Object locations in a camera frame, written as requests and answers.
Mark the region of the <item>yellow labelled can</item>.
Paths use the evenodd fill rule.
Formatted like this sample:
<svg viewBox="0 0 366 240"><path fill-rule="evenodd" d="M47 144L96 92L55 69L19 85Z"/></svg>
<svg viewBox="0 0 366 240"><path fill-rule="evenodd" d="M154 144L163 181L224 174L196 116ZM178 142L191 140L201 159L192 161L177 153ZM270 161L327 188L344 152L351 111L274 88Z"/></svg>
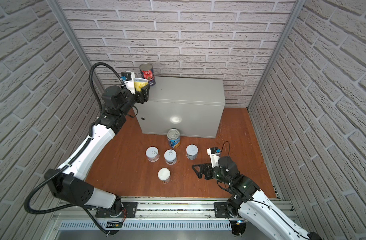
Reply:
<svg viewBox="0 0 366 240"><path fill-rule="evenodd" d="M141 92L141 89L148 85L147 79L135 78L134 79L134 88L137 92Z"/></svg>

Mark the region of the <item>red tomato can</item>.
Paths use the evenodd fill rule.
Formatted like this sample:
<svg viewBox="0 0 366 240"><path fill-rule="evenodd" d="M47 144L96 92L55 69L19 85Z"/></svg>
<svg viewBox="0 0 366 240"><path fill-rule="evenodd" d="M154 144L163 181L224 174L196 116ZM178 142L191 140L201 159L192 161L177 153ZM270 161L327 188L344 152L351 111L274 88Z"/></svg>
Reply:
<svg viewBox="0 0 366 240"><path fill-rule="evenodd" d="M140 74L143 79L148 80L148 83L151 86L156 84L155 77L154 77L154 69L152 64L146 63L139 66Z"/></svg>

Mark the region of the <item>white flat-lid can front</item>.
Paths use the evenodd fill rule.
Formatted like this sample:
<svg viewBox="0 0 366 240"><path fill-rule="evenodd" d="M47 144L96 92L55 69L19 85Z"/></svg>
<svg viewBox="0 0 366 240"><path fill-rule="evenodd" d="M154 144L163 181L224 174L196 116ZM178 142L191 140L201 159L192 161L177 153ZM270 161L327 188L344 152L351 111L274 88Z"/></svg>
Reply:
<svg viewBox="0 0 366 240"><path fill-rule="evenodd" d="M162 168L158 172L158 178L163 184L170 182L170 170L168 168Z"/></svg>

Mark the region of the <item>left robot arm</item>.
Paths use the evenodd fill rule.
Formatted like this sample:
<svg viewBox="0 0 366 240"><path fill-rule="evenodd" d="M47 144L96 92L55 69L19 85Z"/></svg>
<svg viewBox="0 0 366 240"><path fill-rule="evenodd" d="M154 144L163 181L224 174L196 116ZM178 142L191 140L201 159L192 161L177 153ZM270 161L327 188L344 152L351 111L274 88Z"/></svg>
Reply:
<svg viewBox="0 0 366 240"><path fill-rule="evenodd" d="M74 206L98 208L116 217L123 211L121 197L100 190L85 182L85 178L100 152L115 137L126 122L126 116L136 103L148 101L150 86L139 92L111 86L102 96L104 109L92 124L81 146L58 169L49 169L45 179L52 195Z"/></svg>

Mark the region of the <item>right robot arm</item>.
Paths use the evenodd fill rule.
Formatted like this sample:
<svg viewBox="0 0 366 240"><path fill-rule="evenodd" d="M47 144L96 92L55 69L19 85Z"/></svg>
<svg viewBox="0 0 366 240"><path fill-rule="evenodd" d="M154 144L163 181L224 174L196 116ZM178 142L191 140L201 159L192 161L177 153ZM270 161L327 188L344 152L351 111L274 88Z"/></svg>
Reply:
<svg viewBox="0 0 366 240"><path fill-rule="evenodd" d="M242 175L231 157L221 157L216 164L193 165L199 179L217 180L231 194L225 203L226 215L252 223L271 240L320 240L285 215L250 178Z"/></svg>

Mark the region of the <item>white can right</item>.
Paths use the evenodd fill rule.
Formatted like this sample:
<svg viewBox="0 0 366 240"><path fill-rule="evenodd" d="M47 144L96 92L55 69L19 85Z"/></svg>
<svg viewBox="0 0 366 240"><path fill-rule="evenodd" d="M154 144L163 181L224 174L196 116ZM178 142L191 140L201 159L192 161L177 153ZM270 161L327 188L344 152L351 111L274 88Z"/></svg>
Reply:
<svg viewBox="0 0 366 240"><path fill-rule="evenodd" d="M198 157L199 149L196 145L188 145L186 148L187 158L195 160Z"/></svg>

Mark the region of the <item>white can centre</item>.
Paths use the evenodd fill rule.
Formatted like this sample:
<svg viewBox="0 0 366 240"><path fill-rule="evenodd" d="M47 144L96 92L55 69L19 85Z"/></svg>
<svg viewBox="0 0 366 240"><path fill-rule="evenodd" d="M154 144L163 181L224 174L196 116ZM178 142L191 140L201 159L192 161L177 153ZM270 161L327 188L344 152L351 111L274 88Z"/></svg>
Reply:
<svg viewBox="0 0 366 240"><path fill-rule="evenodd" d="M174 165L177 163L177 153L175 150L167 150L164 153L164 159L168 165Z"/></svg>

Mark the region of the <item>blue soup can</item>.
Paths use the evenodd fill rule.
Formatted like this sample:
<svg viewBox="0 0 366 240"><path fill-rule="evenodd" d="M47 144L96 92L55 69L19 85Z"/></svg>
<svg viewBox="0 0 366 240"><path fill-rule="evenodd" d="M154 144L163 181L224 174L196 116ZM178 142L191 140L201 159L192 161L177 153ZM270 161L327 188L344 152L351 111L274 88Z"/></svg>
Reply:
<svg viewBox="0 0 366 240"><path fill-rule="evenodd" d="M178 129L170 129L167 132L168 144L171 148L175 149L180 146L180 132Z"/></svg>

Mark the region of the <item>grey metal cabinet box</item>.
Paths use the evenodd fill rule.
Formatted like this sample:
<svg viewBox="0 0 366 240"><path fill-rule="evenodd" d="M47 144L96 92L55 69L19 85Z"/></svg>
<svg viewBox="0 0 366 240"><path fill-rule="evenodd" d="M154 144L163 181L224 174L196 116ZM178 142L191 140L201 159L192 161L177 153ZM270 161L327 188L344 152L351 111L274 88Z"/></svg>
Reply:
<svg viewBox="0 0 366 240"><path fill-rule="evenodd" d="M178 129L183 137L216 138L226 105L223 80L156 76L155 82L148 101L136 104L144 134Z"/></svg>

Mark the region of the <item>white can far left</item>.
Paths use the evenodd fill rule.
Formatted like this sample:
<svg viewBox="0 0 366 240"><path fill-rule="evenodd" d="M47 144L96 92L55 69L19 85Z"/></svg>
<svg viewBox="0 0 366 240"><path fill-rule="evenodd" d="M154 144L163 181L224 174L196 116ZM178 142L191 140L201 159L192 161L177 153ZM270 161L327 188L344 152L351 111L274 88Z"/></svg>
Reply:
<svg viewBox="0 0 366 240"><path fill-rule="evenodd" d="M149 147L146 152L146 157L150 162L156 162L159 159L159 151L156 147Z"/></svg>

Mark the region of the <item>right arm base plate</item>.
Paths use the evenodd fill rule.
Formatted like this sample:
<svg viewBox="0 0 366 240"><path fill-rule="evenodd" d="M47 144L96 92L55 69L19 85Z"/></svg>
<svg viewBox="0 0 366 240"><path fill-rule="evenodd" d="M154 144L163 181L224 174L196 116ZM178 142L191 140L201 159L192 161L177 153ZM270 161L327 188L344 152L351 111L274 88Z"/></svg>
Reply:
<svg viewBox="0 0 366 240"><path fill-rule="evenodd" d="M230 218L232 220L249 219L255 217L257 212L247 203L241 203L240 208L234 208L227 202L215 202L214 210L216 218Z"/></svg>

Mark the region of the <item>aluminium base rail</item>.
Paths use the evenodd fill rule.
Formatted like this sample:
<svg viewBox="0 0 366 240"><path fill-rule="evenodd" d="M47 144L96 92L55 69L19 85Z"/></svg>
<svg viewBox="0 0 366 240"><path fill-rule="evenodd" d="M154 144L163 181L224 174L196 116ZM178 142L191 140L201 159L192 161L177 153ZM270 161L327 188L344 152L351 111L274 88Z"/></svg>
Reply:
<svg viewBox="0 0 366 240"><path fill-rule="evenodd" d="M183 199L183 198L124 198L127 205L127 217L95 217L96 211L90 211L106 231L124 230L231 230L231 221L238 218L221 217L223 213L216 209L215 203L227 199ZM297 225L300 220L290 201L272 200ZM99 230L87 213L79 207L72 207L54 213L50 226L59 230Z"/></svg>

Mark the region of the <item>left aluminium corner post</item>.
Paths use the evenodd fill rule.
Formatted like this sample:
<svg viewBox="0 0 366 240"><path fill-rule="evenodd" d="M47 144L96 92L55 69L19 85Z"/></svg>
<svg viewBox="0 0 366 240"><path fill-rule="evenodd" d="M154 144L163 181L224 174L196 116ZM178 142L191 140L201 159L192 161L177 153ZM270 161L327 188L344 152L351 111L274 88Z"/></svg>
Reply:
<svg viewBox="0 0 366 240"><path fill-rule="evenodd" d="M68 37L70 43L72 44L72 46L74 47L75 52L77 53L77 55L79 56L81 62L83 63L84 67L87 70L87 86L90 87L90 81L89 81L89 71L92 67L93 64L91 64L91 61L89 59L89 57L87 56L80 40L78 39L74 29L71 26L70 21L68 20L65 12L63 11L60 3L58 1L47 1L49 7L51 8L52 12L54 13L55 17L57 18L59 24L61 25L62 29L64 30L66 36ZM97 73L95 72L95 70L92 72L93 76L92 76L92 80L93 80L93 84L94 84L94 89L92 90L93 92L95 91L96 93L100 93L101 95L104 94L105 88L99 78L99 76L97 75ZM100 110L101 112L105 112L105 103L104 101L102 102L102 100L99 101L100 102L100 106L102 107L102 110Z"/></svg>

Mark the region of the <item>aluminium corner post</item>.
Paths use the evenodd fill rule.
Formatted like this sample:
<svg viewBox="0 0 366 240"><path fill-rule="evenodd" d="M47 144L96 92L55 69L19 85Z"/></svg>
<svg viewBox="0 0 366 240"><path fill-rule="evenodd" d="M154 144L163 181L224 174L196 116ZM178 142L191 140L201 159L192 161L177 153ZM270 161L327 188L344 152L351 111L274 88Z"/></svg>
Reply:
<svg viewBox="0 0 366 240"><path fill-rule="evenodd" d="M78 39L74 29L71 26L70 21L68 20L65 12L63 11L60 3L58 1L47 1L49 7L51 8L52 12L54 13L55 17L57 18L59 24L61 25L62 29L64 30L66 36L68 37L70 43L72 44L72 46L74 47L75 52L77 53L77 55L79 56L81 62L83 63L84 67L87 70L87 86L90 87L90 81L89 81L89 71L92 67L93 64L91 64L91 61L89 59L89 57L87 56L80 40ZM92 76L92 80L93 80L93 84L94 84L94 89L92 90L93 92L95 91L96 93L100 93L101 95L104 94L105 88L99 78L99 76L97 75L97 73L95 72L95 70L92 72L93 76ZM101 112L105 112L105 103L104 101L102 102L102 100L99 101L100 102L100 106L102 107L102 110L100 110Z"/></svg>
<svg viewBox="0 0 366 240"><path fill-rule="evenodd" d="M277 58L279 57L279 55L282 51L282 48L284 47L285 42L286 42L289 34L291 33L291 31L293 29L293 26L295 25L295 23L298 19L298 16L301 13L305 3L306 3L306 0L295 1L295 4L294 4L293 9L292 9L292 11L289 15L289 18L288 18L287 22L284 25L283 31L282 31L275 47L274 47L274 50L273 50L273 52L270 56L270 59L269 59L267 65L265 67L265 70L264 70L264 72L261 76L261 79L259 80L258 85L257 85L257 87L254 91L254 94L253 94L253 96L250 100L250 103L247 107L248 111L250 111L250 109L253 107L253 105L257 101L258 95L259 95L261 89L263 88L263 85L266 82L266 78L267 78L268 74L270 73L271 68L274 66Z"/></svg>

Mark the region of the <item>right aluminium corner post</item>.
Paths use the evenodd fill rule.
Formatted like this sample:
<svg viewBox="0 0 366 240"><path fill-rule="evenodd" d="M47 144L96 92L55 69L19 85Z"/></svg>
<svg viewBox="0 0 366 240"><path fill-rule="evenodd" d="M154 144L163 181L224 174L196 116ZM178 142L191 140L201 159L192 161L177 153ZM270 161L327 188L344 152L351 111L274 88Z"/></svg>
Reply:
<svg viewBox="0 0 366 240"><path fill-rule="evenodd" d="M298 16L301 13L305 3L306 3L306 0L295 1L295 4L294 4L293 9L292 9L292 11L289 15L289 18L288 18L287 22L284 25L283 31L282 31L275 47L274 47L274 50L273 50L273 52L270 56L270 59L269 59L267 65L265 67L265 70L264 70L264 72L261 76L261 79L259 80L258 85L257 85L257 87L254 91L254 94L253 94L253 96L250 100L250 103L247 107L248 111L250 111L250 109L253 107L253 105L257 101L258 95L259 95L261 89L263 88L263 85L266 82L266 78L267 78L268 74L270 73L271 68L274 66L277 58L279 57L279 55L282 51L282 48L284 47L285 42L286 42L289 34L291 33L291 31L293 29L293 26L295 25L295 23L298 19Z"/></svg>

